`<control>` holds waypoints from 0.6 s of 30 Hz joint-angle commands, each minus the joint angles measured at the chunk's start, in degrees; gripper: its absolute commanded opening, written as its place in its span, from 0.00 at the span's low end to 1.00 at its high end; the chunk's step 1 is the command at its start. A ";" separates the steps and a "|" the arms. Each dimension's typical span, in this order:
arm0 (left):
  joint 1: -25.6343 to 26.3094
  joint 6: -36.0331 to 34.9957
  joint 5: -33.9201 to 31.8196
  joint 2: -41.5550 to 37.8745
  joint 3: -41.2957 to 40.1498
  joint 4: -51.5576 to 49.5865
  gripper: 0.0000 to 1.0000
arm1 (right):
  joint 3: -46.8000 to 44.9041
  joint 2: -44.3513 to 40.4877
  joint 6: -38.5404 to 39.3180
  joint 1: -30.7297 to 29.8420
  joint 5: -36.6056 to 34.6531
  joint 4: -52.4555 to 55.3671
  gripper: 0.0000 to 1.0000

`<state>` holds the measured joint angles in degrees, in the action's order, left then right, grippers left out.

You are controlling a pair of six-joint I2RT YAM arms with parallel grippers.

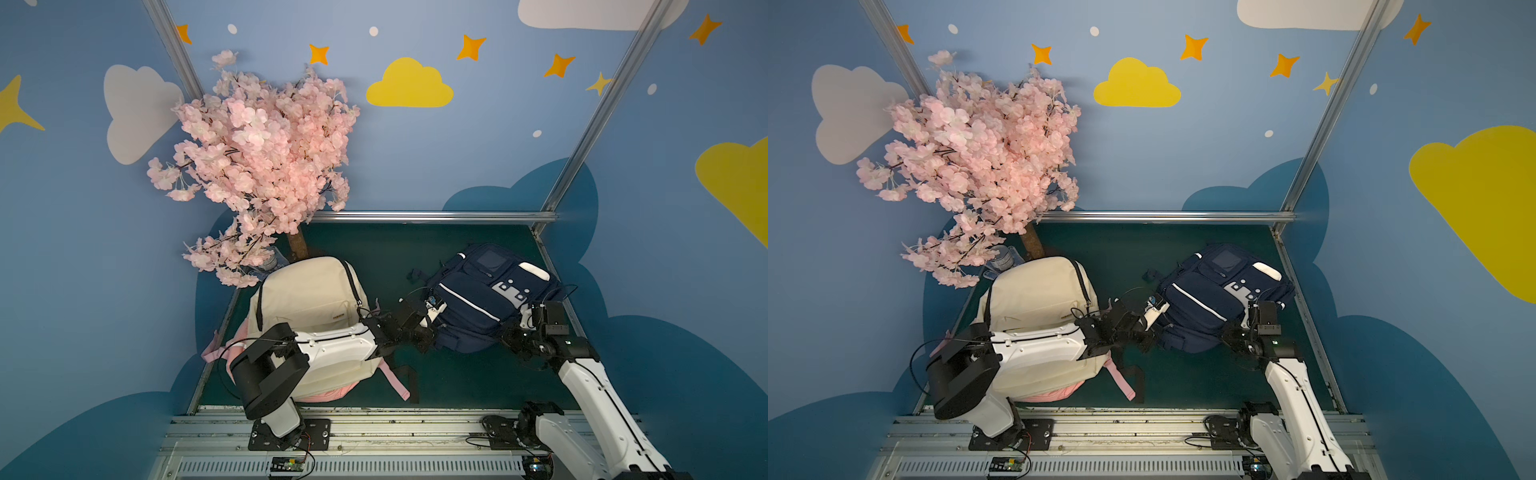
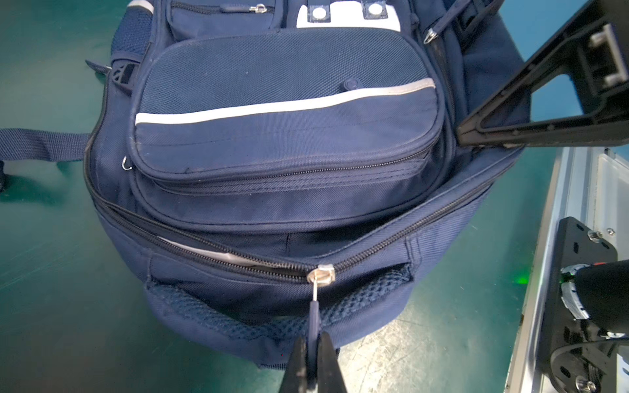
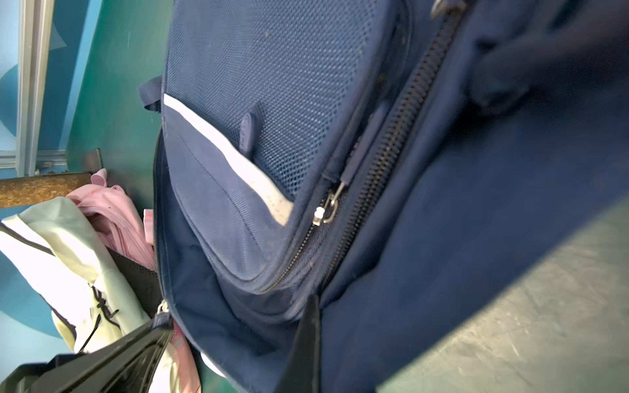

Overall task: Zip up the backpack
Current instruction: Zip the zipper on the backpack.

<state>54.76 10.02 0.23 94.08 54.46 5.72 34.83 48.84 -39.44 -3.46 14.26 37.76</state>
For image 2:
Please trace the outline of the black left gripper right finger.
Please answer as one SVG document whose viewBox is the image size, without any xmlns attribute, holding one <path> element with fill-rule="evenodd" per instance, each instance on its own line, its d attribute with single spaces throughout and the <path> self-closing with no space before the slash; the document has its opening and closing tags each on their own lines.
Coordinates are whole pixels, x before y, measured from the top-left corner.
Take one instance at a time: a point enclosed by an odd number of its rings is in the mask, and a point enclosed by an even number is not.
<svg viewBox="0 0 629 393">
<path fill-rule="evenodd" d="M 347 387 L 337 359 L 337 351 L 327 332 L 321 332 L 319 335 L 316 380 L 318 393 L 347 393 Z"/>
</svg>

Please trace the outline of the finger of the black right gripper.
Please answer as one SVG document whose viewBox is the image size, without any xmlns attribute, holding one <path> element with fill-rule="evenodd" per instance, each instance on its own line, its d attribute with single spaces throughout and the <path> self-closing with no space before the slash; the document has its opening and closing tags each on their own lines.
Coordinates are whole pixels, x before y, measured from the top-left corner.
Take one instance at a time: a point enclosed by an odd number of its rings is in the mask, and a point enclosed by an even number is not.
<svg viewBox="0 0 629 393">
<path fill-rule="evenodd" d="M 462 146 L 628 143 L 628 3 L 588 1 L 457 128 Z"/>
</svg>

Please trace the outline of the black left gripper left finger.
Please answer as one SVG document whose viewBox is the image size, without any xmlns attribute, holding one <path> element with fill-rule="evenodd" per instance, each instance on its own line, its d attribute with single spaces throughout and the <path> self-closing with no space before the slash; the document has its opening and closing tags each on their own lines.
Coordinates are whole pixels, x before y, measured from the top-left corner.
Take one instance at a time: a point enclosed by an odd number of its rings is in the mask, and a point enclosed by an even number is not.
<svg viewBox="0 0 629 393">
<path fill-rule="evenodd" d="M 298 337 L 293 346 L 279 393 L 307 393 L 306 339 Z"/>
</svg>

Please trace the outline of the navy blue backpack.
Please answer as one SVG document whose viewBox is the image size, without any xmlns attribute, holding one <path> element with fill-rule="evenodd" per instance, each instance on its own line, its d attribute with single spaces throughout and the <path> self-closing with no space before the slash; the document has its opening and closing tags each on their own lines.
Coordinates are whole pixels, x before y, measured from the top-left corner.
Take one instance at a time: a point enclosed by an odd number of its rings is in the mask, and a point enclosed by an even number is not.
<svg viewBox="0 0 629 393">
<path fill-rule="evenodd" d="M 498 1 L 132 1 L 91 134 L 3 129 L 1 159 L 81 160 L 163 324 L 264 368 L 405 308 L 518 149 L 456 129 L 523 65 Z"/>
</svg>

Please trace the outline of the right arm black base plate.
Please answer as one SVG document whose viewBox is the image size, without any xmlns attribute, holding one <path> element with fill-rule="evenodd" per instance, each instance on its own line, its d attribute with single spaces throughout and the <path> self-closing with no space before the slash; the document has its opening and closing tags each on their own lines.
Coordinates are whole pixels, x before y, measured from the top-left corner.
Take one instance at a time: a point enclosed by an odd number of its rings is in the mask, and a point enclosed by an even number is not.
<svg viewBox="0 0 629 393">
<path fill-rule="evenodd" d="M 628 262 L 573 217 L 560 221 L 537 360 L 559 392 L 628 390 Z"/>
</svg>

